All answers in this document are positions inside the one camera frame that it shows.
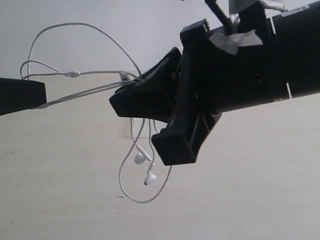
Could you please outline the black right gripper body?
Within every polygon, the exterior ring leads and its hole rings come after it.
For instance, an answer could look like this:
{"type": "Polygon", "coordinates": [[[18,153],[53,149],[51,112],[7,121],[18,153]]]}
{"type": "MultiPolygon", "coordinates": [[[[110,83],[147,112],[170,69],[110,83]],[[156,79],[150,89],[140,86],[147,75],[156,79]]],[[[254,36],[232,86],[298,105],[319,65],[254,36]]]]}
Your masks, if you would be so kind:
{"type": "Polygon", "coordinates": [[[175,115],[215,115],[289,98],[265,9],[249,4],[226,16],[214,4],[220,27],[212,29],[202,19],[180,31],[175,115]]]}

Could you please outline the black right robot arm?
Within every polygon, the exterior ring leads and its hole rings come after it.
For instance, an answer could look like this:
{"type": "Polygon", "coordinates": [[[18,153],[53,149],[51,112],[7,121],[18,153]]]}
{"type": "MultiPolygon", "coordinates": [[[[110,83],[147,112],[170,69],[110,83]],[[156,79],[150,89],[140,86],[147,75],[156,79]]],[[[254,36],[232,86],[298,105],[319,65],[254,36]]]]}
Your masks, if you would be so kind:
{"type": "Polygon", "coordinates": [[[166,127],[151,137],[166,166],[195,163],[221,115],[320,91],[320,3],[286,9],[276,0],[232,0],[225,15],[206,2],[221,26],[185,26],[183,49],[115,91],[119,117],[166,127]]]}

